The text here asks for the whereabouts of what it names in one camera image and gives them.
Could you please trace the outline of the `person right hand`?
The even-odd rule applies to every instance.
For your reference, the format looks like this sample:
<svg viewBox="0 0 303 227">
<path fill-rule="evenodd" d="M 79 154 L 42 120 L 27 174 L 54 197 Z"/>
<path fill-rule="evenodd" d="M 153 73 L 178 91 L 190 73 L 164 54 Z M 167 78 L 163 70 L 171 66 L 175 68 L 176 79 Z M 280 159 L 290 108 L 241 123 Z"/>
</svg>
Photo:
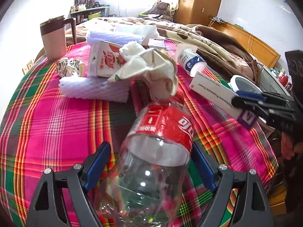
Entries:
<svg viewBox="0 0 303 227">
<path fill-rule="evenodd" d="M 294 144 L 290 136 L 286 133 L 281 135 L 281 154 L 284 159 L 290 160 L 295 154 L 301 154 L 303 152 L 302 142 Z"/>
</svg>

